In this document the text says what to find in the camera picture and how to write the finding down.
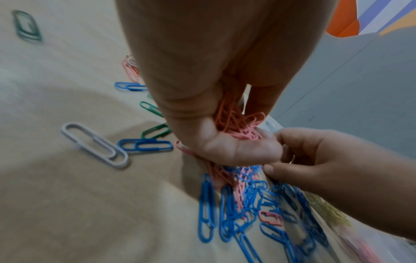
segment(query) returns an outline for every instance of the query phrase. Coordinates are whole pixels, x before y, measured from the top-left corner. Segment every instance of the dark green paper clip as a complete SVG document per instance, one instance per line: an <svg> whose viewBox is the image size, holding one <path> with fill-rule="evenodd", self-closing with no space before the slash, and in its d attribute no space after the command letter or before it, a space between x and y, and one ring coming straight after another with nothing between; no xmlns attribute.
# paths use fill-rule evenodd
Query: dark green paper clip
<svg viewBox="0 0 416 263"><path fill-rule="evenodd" d="M146 138L146 135L147 135L147 134L150 134L150 133L152 133L152 132L154 132L154 131L157 131L157 130L161 130L161 129L163 129L163 128L168 128L168 129L167 129L166 131L162 132L162 133L156 134L156 135L155 135L155 136L153 136L153 137ZM155 127L153 127L153 128L150 128L150 129L145 130L144 132L142 132L142 138L143 138L143 139L156 139L156 138L160 138L160 137L165 137L166 135L170 134L171 132L172 132L172 131L170 130L170 128L169 128L169 126L168 126L168 124L167 124L167 123L164 123L164 124L160 124L160 125L158 125L158 126L155 126Z"/></svg>
<svg viewBox="0 0 416 263"><path fill-rule="evenodd" d="M139 105L143 108L146 109L148 111L150 111L151 113L156 114L157 116L163 117L162 113L159 111L159 108L150 104L149 102L145 102L145 101L141 101L139 103Z"/></svg>
<svg viewBox="0 0 416 263"><path fill-rule="evenodd" d="M22 39L29 39L29 40L36 40L42 41L42 35L40 34L40 30L38 25L36 24L35 19L26 12L20 10L13 10L13 23L16 28L17 35ZM27 31L23 28L20 20L28 20L27 26L29 27L30 31Z"/></svg>

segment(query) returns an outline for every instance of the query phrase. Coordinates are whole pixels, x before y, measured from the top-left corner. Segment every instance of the white paper clip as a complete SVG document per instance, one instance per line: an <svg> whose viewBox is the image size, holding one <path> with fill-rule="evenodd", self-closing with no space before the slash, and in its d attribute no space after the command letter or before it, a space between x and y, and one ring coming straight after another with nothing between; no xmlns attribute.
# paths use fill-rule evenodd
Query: white paper clip
<svg viewBox="0 0 416 263"><path fill-rule="evenodd" d="M108 152L110 152L109 155L104 155L102 153L97 152L92 147L88 146L86 143L84 143L82 140L80 140L77 136L70 133L68 129L78 129L82 131L83 133L90 136L94 142L99 144L101 147L106 149ZM63 135L65 135L68 139L73 141L74 143L78 144L82 149L89 152L90 154L100 158L110 166L114 168L123 168L128 164L129 156L127 152L125 152L123 149L118 147L117 145L111 143L110 141L106 140L105 138L101 137L97 133L95 133L93 130L87 128L86 126L79 124L79 123L67 123L64 124L61 128L61 132ZM113 159L117 157L117 154L120 154L123 156L123 160L120 163L115 163Z"/></svg>

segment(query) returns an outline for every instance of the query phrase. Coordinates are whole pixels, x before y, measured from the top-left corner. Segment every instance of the gray surface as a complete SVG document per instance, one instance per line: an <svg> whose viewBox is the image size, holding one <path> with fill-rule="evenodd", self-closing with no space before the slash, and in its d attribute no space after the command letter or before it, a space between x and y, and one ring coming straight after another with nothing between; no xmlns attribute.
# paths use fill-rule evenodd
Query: gray surface
<svg viewBox="0 0 416 263"><path fill-rule="evenodd" d="M337 38L325 34L311 57L289 83L270 115L278 118L376 37L377 34L366 34Z"/></svg>
<svg viewBox="0 0 416 263"><path fill-rule="evenodd" d="M416 28L381 36L276 120L336 129L416 157Z"/></svg>

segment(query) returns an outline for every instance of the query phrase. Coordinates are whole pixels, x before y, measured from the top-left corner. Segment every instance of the pile of paper clips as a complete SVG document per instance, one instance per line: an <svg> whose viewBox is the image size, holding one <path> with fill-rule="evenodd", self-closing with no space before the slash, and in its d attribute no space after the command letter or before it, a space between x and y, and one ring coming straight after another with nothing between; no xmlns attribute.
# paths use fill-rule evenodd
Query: pile of paper clips
<svg viewBox="0 0 416 263"><path fill-rule="evenodd" d="M139 71L137 69L136 63L132 55L127 56L125 60L122 61L122 65L128 78L132 82L116 82L114 87L121 91L147 91L146 85L139 83L141 77L139 75ZM147 95L149 99L153 99L150 93ZM141 101L139 105L150 111L151 113L163 117L162 113L160 112L159 108L155 105L150 104L146 101ZM85 133L86 135L90 136L95 143L103 147L108 154L105 155L101 152L94 150L94 148L90 147L88 144L83 142L77 136L69 132L69 129L78 129ZM156 131L163 130L158 134L154 134ZM83 150L87 151L88 153L92 154L93 156L97 157L98 159L104 161L108 165L114 168L124 168L129 163L128 154L133 153L149 153L149 152L164 152L164 151L172 151L173 145L170 141L167 140L158 140L160 137L165 137L169 135L172 131L170 130L167 123L163 123L147 129L142 132L140 138L135 139L121 139L118 141L117 145L114 145L110 141L106 140L105 138L98 135L93 130L89 129L88 127L79 124L79 123L67 123L61 128L61 132L69 138L71 141L76 143L80 146ZM143 145L155 145L154 147L143 147ZM116 162L115 160L117 157L122 157L122 160Z"/></svg>
<svg viewBox="0 0 416 263"><path fill-rule="evenodd" d="M203 243L212 240L214 229L218 227L220 238L224 242L235 238L248 262L262 262L245 234L258 218L260 231L284 246L291 263L302 263L304 257L316 250L317 243L324 247L329 246L323 229L312 215L305 196L297 187L276 182L269 188L266 181L259 180L257 173L261 166L224 169L235 176L238 185L234 189L230 185L221 189L219 219L211 177L208 174L203 177L198 221L198 236ZM283 228L284 221L298 224L295 215L280 207L283 200L300 216L300 224L308 234L299 245L291 242ZM204 225L209 229L208 237L203 234Z"/></svg>

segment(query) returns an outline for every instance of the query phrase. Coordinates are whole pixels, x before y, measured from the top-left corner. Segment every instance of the pink paper clip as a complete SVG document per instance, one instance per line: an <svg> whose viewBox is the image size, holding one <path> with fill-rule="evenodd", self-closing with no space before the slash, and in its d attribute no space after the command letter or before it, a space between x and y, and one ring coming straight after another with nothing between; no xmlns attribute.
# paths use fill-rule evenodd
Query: pink paper clip
<svg viewBox="0 0 416 263"><path fill-rule="evenodd" d="M139 83L138 74L131 68L129 64L127 64L127 61L123 60L121 64L123 64L123 68L126 71L127 77L130 79L130 81L134 83Z"/></svg>
<svg viewBox="0 0 416 263"><path fill-rule="evenodd" d="M261 215L264 215L265 217L272 217L272 218L275 219L275 221L266 220L265 218L262 218ZM260 210L259 211L259 220L263 223L267 223L267 224L270 224L272 226L278 226L278 227L283 226L283 218L279 214L272 213L272 212L269 212L269 211Z"/></svg>

